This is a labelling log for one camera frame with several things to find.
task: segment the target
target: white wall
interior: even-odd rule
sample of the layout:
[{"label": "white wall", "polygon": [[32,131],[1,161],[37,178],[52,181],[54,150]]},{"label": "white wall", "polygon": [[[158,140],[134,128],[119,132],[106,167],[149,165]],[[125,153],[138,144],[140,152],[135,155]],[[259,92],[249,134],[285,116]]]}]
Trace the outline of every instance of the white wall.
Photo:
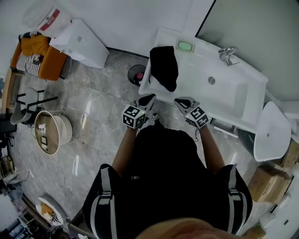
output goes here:
[{"label": "white wall", "polygon": [[269,78],[280,100],[299,100],[299,3],[297,0],[216,0],[199,38],[238,56]]},{"label": "white wall", "polygon": [[[34,0],[0,1],[0,75],[6,74],[23,14]],[[149,56],[157,27],[196,35],[213,0],[57,0],[111,48]]]},{"label": "white wall", "polygon": [[0,1],[0,75],[6,75],[18,45],[18,35],[30,31],[21,25],[23,13],[34,0]]},{"label": "white wall", "polygon": [[9,196],[0,195],[0,232],[11,225],[18,218]]}]

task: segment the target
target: white sink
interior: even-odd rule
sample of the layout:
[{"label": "white sink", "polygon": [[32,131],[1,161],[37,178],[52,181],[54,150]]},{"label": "white sink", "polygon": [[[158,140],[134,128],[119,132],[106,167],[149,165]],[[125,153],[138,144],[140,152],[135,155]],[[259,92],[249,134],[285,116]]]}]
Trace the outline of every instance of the white sink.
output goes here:
[{"label": "white sink", "polygon": [[[177,39],[193,43],[194,53],[177,50]],[[256,132],[268,78],[236,56],[231,58],[232,62],[240,63],[228,67],[219,59],[219,47],[179,32],[159,28],[156,46],[174,46],[177,88],[169,92],[153,76],[149,79],[149,61],[140,94],[154,93],[158,100],[169,104],[174,104],[177,97],[191,96],[201,103],[209,117]],[[214,78],[214,84],[209,83],[209,77]]]},{"label": "white sink", "polygon": [[254,158],[267,161],[282,158],[290,144],[291,126],[284,114],[272,101],[261,114],[254,140]]}]

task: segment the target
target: person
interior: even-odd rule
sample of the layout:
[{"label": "person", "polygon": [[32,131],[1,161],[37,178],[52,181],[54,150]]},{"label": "person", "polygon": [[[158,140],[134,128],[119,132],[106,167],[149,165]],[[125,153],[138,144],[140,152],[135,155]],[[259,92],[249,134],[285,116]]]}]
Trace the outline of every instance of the person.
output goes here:
[{"label": "person", "polygon": [[[187,133],[165,128],[157,114],[146,124],[137,136],[137,129],[126,130],[112,164],[119,177],[118,183],[111,183],[118,185],[114,186],[117,238],[239,238],[233,234],[249,217],[251,196],[235,166],[225,166],[208,127],[199,130],[205,167]],[[234,190],[243,195],[235,207],[228,196],[233,169]],[[96,177],[85,200],[87,225],[101,179]]]}]

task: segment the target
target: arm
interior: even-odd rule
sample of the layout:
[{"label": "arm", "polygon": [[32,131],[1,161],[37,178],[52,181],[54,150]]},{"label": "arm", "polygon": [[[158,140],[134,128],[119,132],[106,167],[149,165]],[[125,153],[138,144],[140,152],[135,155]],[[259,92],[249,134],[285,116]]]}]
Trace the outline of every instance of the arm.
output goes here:
[{"label": "arm", "polygon": [[216,174],[225,166],[221,153],[206,125],[199,130],[199,133],[204,148],[206,168]]},{"label": "arm", "polygon": [[116,156],[113,160],[112,167],[122,176],[131,161],[137,129],[128,128],[122,138]]}]

